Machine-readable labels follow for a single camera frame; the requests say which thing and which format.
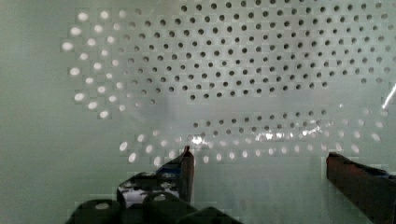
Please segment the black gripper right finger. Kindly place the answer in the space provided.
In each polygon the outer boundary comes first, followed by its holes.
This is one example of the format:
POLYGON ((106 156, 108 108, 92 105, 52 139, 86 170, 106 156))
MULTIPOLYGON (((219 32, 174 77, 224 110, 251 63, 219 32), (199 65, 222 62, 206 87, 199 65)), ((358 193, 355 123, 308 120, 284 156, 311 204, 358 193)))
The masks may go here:
POLYGON ((326 177, 374 224, 395 224, 394 175, 330 152, 326 177))

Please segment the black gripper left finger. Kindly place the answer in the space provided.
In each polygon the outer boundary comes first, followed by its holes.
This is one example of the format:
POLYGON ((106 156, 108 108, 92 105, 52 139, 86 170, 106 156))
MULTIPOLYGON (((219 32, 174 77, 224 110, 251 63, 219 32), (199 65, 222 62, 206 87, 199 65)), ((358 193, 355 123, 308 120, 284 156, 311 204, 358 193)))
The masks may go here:
POLYGON ((121 182, 117 201, 125 208, 142 203, 154 192, 167 192, 184 202, 191 201, 194 177, 194 157, 189 146, 155 172, 142 172, 121 182))

